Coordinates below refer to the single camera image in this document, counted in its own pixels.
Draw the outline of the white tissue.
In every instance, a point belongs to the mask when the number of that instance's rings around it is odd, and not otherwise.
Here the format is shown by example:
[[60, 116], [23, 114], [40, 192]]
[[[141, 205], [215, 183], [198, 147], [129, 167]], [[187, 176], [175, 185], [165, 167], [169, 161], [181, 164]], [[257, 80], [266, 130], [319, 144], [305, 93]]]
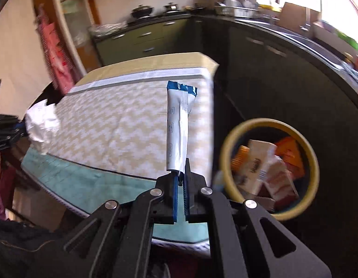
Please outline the white tissue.
[[60, 130], [60, 120], [56, 115], [55, 104], [47, 104], [45, 99], [30, 107], [25, 114], [26, 131], [31, 146], [41, 154], [47, 154], [51, 143]]

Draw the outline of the orange foam net sleeve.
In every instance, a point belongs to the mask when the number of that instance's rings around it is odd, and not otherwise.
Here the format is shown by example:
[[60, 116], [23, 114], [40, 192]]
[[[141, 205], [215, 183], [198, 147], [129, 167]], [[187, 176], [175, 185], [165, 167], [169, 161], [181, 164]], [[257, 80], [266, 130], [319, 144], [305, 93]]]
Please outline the orange foam net sleeve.
[[239, 173], [242, 165], [248, 160], [249, 148], [240, 146], [235, 157], [230, 161], [230, 169], [233, 174]]

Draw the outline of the red white carton box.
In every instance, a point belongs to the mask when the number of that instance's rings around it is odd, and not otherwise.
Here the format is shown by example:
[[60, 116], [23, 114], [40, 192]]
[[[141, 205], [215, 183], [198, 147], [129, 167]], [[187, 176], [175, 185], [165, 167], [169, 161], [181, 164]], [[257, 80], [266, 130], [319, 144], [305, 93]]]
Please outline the red white carton box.
[[266, 188], [269, 198], [280, 208], [299, 199], [292, 174], [285, 162], [277, 156], [276, 145], [270, 142], [250, 140], [248, 160], [242, 165], [235, 183], [244, 197], [256, 198]]

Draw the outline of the blue white wrapper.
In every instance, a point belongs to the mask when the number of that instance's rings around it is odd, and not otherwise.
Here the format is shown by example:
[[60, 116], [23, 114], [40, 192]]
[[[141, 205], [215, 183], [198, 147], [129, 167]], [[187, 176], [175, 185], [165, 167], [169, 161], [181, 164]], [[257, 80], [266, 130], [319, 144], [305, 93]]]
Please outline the blue white wrapper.
[[168, 81], [166, 89], [166, 170], [184, 173], [189, 137], [189, 114], [197, 98], [197, 88]]

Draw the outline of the orange snack bag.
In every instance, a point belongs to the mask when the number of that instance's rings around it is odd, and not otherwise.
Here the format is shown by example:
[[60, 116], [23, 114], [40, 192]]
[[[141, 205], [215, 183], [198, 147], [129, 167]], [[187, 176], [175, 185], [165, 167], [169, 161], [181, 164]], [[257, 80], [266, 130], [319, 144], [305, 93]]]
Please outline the orange snack bag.
[[303, 178], [305, 169], [296, 140], [289, 136], [284, 137], [276, 144], [276, 155], [282, 158], [287, 169], [292, 173], [293, 180]]

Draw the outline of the steel kitchen sink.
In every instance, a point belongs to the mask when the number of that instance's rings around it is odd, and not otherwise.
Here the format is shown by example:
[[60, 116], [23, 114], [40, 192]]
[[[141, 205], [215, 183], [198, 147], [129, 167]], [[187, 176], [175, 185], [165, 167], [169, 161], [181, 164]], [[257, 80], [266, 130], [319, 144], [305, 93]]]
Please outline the steel kitchen sink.
[[299, 42], [301, 45], [306, 47], [309, 51], [312, 51], [320, 58], [324, 59], [327, 63], [330, 63], [336, 70], [343, 70], [344, 56], [341, 52], [337, 51], [333, 47], [324, 43], [317, 38], [307, 38], [298, 33], [288, 31], [285, 28], [274, 26], [273, 30], [283, 36], [286, 36], [293, 41]]

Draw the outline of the white curtain cloth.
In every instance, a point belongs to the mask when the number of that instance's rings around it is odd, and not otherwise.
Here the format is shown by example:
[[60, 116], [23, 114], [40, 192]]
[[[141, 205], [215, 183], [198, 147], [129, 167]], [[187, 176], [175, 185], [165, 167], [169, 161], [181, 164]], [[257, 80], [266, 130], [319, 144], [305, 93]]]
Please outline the white curtain cloth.
[[0, 12], [0, 113], [22, 118], [51, 83], [32, 0], [8, 0]]

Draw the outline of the patterned tablecloth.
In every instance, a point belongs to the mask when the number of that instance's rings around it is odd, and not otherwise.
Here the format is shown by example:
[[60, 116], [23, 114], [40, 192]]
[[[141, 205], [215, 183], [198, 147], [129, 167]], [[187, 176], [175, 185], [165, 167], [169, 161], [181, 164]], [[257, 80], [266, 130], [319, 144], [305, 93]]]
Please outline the patterned tablecloth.
[[23, 170], [82, 217], [110, 199], [134, 200], [166, 174], [166, 85], [173, 80], [198, 90], [189, 115], [188, 157], [192, 171], [210, 181], [217, 67], [192, 52], [89, 72], [56, 105], [60, 129], [49, 151], [29, 148]]

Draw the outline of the red checked apron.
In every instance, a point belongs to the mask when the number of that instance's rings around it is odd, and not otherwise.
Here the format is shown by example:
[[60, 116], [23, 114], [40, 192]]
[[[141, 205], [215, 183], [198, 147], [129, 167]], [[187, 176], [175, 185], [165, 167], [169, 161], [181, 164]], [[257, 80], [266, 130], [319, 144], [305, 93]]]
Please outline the red checked apron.
[[41, 39], [46, 66], [53, 86], [62, 95], [66, 95], [75, 85], [73, 80], [73, 65], [64, 52], [55, 24], [49, 21], [49, 17], [44, 11], [42, 4], [38, 9], [36, 23], [38, 24], [37, 31]]

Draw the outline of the green lower cabinets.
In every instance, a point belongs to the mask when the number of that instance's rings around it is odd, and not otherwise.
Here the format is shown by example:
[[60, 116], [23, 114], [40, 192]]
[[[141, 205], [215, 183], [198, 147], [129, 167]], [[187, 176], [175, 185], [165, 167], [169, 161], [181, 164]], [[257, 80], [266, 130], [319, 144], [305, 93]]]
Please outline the green lower cabinets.
[[214, 77], [213, 167], [238, 123], [258, 117], [300, 131], [320, 166], [320, 186], [292, 225], [358, 235], [358, 79], [331, 53], [269, 26], [196, 17], [200, 51], [219, 64]]

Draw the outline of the clear plastic bag on counter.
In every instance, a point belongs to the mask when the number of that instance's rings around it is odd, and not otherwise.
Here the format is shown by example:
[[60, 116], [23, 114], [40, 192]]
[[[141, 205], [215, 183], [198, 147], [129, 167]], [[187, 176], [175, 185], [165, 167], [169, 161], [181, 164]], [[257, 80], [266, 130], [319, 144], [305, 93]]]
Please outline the clear plastic bag on counter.
[[126, 27], [128, 27], [127, 21], [104, 25], [92, 25], [88, 28], [88, 32], [91, 34], [92, 37], [101, 38], [118, 32]]

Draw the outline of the black wok with lid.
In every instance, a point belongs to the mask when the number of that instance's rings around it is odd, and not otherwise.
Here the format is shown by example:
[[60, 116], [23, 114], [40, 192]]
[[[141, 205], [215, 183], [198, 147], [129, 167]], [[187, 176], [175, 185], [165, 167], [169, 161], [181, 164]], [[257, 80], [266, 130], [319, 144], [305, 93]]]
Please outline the black wok with lid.
[[137, 8], [134, 8], [131, 11], [131, 16], [134, 19], [139, 19], [143, 17], [150, 16], [153, 12], [154, 8], [152, 6], [142, 5], [140, 4]]

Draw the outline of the small steel pot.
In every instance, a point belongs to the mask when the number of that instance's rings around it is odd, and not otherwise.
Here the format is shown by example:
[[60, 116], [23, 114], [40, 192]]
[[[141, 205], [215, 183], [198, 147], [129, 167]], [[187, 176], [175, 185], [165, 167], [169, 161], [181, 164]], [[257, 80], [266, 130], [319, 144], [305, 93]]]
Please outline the small steel pot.
[[168, 4], [166, 4], [166, 5], [164, 6], [164, 8], [165, 8], [165, 12], [166, 12], [166, 13], [173, 12], [173, 11], [179, 11], [179, 10], [180, 10], [178, 4], [177, 4], [177, 3], [173, 3], [173, 2], [169, 2]]

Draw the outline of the white dish rack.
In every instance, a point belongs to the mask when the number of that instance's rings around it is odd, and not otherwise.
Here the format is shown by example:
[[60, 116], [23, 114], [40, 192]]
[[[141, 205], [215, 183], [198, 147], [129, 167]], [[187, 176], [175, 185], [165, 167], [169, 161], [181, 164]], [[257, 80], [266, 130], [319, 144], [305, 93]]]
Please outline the white dish rack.
[[248, 0], [215, 2], [214, 9], [218, 15], [234, 18], [254, 18], [259, 12], [256, 5]]

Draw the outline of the cardboard sheet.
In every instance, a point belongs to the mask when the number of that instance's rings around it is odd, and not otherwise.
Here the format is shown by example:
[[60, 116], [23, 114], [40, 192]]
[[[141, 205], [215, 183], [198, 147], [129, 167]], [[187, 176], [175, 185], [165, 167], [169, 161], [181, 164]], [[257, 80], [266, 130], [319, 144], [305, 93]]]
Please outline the cardboard sheet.
[[299, 26], [302, 25], [305, 21], [305, 8], [306, 7], [286, 2], [282, 7], [281, 13], [279, 15], [279, 21], [276, 24], [307, 38], [312, 37], [312, 24], [320, 18], [320, 12], [310, 9], [310, 31], [309, 34], [304, 34], [300, 30]]

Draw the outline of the steel faucet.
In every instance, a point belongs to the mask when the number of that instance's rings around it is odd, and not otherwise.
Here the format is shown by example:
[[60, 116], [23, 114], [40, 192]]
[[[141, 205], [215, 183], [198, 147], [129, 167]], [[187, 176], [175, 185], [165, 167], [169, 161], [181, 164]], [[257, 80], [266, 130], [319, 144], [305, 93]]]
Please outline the steel faucet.
[[305, 21], [299, 26], [304, 34], [309, 34], [310, 31], [310, 8], [305, 8]]

